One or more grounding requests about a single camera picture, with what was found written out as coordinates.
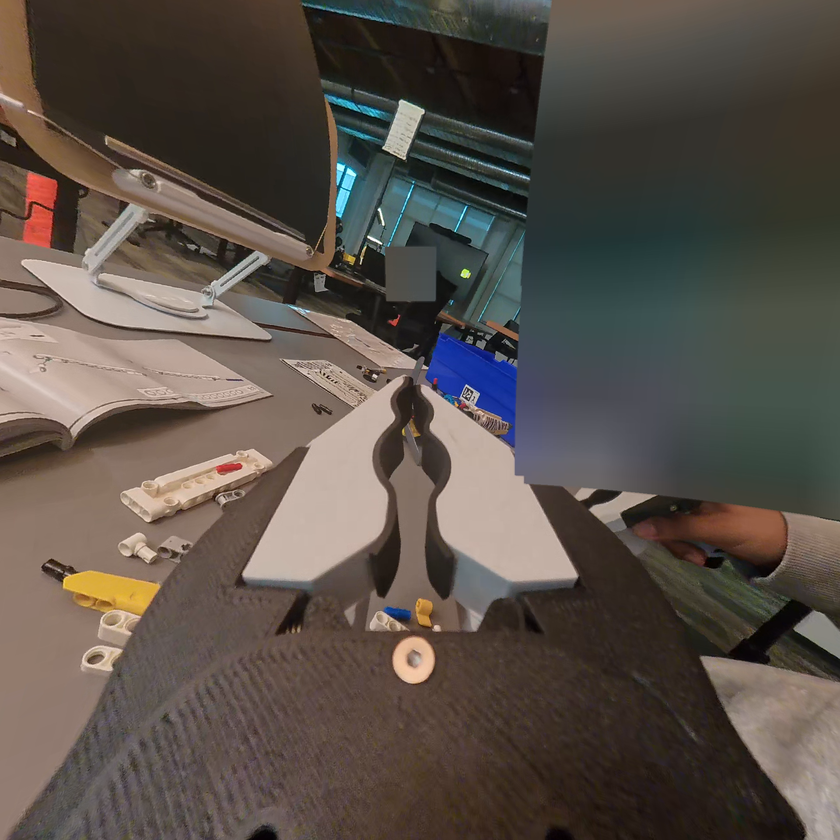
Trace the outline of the printed instruction sheet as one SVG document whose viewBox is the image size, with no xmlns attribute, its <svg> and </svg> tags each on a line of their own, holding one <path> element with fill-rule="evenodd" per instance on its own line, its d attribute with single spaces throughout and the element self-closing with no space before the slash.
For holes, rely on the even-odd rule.
<svg viewBox="0 0 840 840">
<path fill-rule="evenodd" d="M 297 306 L 290 309 L 320 329 L 362 355 L 374 367 L 382 369 L 411 370 L 417 361 L 395 347 L 377 338 L 359 324 L 346 318 L 337 318 L 325 313 L 307 310 Z"/>
</svg>

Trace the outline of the blue plastic bin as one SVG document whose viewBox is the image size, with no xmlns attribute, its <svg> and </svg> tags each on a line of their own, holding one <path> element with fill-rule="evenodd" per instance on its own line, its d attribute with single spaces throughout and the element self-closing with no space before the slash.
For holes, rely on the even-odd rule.
<svg viewBox="0 0 840 840">
<path fill-rule="evenodd" d="M 517 374 L 516 366 L 497 360 L 493 353 L 440 334 L 425 375 L 442 393 L 510 424 L 501 440 L 514 447 Z"/>
</svg>

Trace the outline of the white ceiling panel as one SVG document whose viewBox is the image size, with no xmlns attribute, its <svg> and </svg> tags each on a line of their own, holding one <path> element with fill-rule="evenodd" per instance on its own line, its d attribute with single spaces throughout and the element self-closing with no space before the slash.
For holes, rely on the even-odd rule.
<svg viewBox="0 0 840 840">
<path fill-rule="evenodd" d="M 382 151 L 396 159 L 406 161 L 425 113 L 425 109 L 410 101 L 400 99 L 382 145 Z"/>
</svg>

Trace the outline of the yellow lego panel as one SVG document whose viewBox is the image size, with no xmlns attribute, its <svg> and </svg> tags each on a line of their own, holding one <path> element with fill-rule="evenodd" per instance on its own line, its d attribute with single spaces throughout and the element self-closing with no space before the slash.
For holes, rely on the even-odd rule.
<svg viewBox="0 0 840 840">
<path fill-rule="evenodd" d="M 79 606 L 108 613 L 120 610 L 141 616 L 148 609 L 161 585 L 99 571 L 69 574 L 62 588 L 71 593 Z"/>
</svg>

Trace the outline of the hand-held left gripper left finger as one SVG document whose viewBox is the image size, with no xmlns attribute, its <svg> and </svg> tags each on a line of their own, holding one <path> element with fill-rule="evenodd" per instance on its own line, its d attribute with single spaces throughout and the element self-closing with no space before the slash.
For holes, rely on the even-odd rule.
<svg viewBox="0 0 840 840">
<path fill-rule="evenodd" d="M 398 376 L 315 437 L 242 573 L 251 586 L 359 601 L 392 587 L 401 554 L 392 476 L 413 378 Z"/>
</svg>

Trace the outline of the lego plane model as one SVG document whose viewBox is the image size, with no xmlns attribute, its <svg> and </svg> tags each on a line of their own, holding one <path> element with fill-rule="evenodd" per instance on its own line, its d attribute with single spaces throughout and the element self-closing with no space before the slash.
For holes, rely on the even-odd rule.
<svg viewBox="0 0 840 840">
<path fill-rule="evenodd" d="M 512 424 L 501 416 L 467 403 L 459 397 L 448 395 L 436 384 L 423 383 L 421 392 L 428 403 L 427 425 L 430 429 L 436 428 L 435 424 L 437 428 L 443 428 L 452 423 L 455 423 L 455 428 L 461 428 L 469 421 L 501 444 L 508 446 L 511 451 L 515 450 Z"/>
</svg>

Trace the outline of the person's right hand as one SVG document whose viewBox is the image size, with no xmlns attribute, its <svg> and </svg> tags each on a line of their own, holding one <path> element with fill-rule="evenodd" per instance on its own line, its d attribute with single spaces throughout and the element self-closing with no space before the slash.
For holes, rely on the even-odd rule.
<svg viewBox="0 0 840 840">
<path fill-rule="evenodd" d="M 708 501 L 690 513 L 641 521 L 633 533 L 690 564 L 707 564 L 707 551 L 700 547 L 706 545 L 766 572 L 780 565 L 788 540 L 780 511 Z"/>
</svg>

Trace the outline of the red sign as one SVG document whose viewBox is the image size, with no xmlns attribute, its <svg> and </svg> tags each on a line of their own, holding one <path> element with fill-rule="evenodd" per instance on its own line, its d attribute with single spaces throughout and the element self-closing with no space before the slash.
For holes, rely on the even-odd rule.
<svg viewBox="0 0 840 840">
<path fill-rule="evenodd" d="M 25 201 L 27 219 L 23 240 L 27 244 L 50 248 L 54 233 L 58 183 L 53 178 L 28 172 Z"/>
</svg>

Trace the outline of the person's right forearm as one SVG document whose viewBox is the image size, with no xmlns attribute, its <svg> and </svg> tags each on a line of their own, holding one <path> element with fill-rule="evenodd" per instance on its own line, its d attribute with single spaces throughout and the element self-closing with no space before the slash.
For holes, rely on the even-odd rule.
<svg viewBox="0 0 840 840">
<path fill-rule="evenodd" d="M 810 607 L 839 627 L 839 522 L 783 512 L 786 551 L 774 571 L 755 584 Z"/>
</svg>

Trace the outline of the black screen with tan back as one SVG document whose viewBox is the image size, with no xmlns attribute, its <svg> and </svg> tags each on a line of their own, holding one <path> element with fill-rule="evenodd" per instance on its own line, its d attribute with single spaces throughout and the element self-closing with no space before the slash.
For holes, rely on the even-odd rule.
<svg viewBox="0 0 840 840">
<path fill-rule="evenodd" d="M 337 130 L 301 2 L 8 1 L 1 36 L 4 118 L 58 172 L 329 264 Z"/>
</svg>

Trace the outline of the open instruction booklet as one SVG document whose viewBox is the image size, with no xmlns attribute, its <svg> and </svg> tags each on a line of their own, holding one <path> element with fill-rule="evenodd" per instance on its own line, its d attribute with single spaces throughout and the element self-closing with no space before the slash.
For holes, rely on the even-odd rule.
<svg viewBox="0 0 840 840">
<path fill-rule="evenodd" d="M 270 397 L 243 375 L 174 339 L 101 339 L 1 321 L 1 456 L 71 448 L 91 425 L 149 407 L 217 410 Z"/>
</svg>

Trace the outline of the black table leg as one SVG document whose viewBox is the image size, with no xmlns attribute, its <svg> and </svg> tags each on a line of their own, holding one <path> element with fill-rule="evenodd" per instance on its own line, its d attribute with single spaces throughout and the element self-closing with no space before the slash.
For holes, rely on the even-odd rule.
<svg viewBox="0 0 840 840">
<path fill-rule="evenodd" d="M 813 610 L 809 606 L 796 601 L 788 601 L 750 636 L 733 647 L 727 653 L 727 657 L 751 664 L 769 664 L 772 646 L 776 645 L 782 636 L 789 633 L 812 612 Z"/>
</svg>

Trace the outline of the dark background monitor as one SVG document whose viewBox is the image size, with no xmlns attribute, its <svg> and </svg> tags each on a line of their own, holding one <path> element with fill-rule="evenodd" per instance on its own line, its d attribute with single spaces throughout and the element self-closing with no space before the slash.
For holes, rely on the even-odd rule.
<svg viewBox="0 0 840 840">
<path fill-rule="evenodd" d="M 435 247 L 437 271 L 455 285 L 450 301 L 456 306 L 467 303 L 480 278 L 488 253 L 471 244 L 471 239 L 443 225 L 415 222 L 407 236 L 407 247 Z"/>
</svg>

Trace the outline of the white lego panel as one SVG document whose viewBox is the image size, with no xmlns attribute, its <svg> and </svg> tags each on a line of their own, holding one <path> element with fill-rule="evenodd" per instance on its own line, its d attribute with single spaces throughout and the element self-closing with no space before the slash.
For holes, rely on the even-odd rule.
<svg viewBox="0 0 840 840">
<path fill-rule="evenodd" d="M 215 467 L 229 461 L 241 461 L 244 467 L 231 475 L 217 474 Z M 147 479 L 140 486 L 123 491 L 120 501 L 143 521 L 155 522 L 212 501 L 218 493 L 243 487 L 274 465 L 255 449 L 240 450 Z"/>
</svg>

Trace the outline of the silver screen stand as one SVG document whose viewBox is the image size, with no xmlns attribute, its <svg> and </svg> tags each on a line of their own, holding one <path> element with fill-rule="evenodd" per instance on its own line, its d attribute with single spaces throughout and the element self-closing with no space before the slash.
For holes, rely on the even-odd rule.
<svg viewBox="0 0 840 840">
<path fill-rule="evenodd" d="M 266 330 L 219 301 L 237 282 L 264 266 L 267 255 L 251 255 L 198 292 L 115 275 L 104 268 L 118 247 L 148 220 L 153 200 L 159 201 L 163 213 L 198 222 L 200 228 L 218 227 L 224 234 L 239 236 L 264 229 L 150 171 L 118 169 L 112 179 L 140 203 L 129 205 L 118 216 L 86 251 L 80 267 L 46 259 L 24 259 L 22 267 L 87 318 L 114 327 L 269 341 Z"/>
</svg>

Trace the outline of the zebra striped sticker sheet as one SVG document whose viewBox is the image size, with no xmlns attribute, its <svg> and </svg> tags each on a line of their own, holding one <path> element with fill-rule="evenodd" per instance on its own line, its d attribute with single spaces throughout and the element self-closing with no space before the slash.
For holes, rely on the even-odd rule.
<svg viewBox="0 0 840 840">
<path fill-rule="evenodd" d="M 327 360 L 281 359 L 281 362 L 352 408 L 363 404 L 375 394 L 374 388 Z"/>
</svg>

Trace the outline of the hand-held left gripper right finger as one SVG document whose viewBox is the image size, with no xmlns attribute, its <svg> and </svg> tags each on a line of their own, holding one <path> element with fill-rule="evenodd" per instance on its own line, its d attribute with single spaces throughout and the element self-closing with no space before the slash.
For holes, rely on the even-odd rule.
<svg viewBox="0 0 840 840">
<path fill-rule="evenodd" d="M 427 577 L 457 602 L 574 587 L 579 575 L 512 450 L 427 385 L 415 390 L 421 466 L 433 483 Z"/>
</svg>

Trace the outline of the thin grey lego rod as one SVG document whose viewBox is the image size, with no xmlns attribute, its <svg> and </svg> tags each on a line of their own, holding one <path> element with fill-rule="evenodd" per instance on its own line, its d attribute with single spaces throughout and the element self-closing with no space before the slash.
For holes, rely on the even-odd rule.
<svg viewBox="0 0 840 840">
<path fill-rule="evenodd" d="M 421 373 L 423 372 L 423 368 L 424 368 L 424 357 L 421 355 L 417 358 L 416 364 L 415 364 L 415 366 L 413 368 L 413 372 L 412 372 L 412 380 L 413 380 L 413 386 L 414 387 L 417 387 L 418 384 L 419 384 L 419 378 L 420 378 Z M 410 456 L 412 457 L 414 463 L 417 466 L 420 466 L 422 464 L 422 455 L 421 455 L 420 447 L 417 443 L 417 438 L 419 436 L 419 432 L 417 431 L 417 429 L 414 425 L 413 413 L 412 413 L 412 415 L 409 419 L 408 424 L 404 426 L 403 436 L 405 438 L 407 449 L 408 449 L 408 452 L 409 452 Z"/>
</svg>

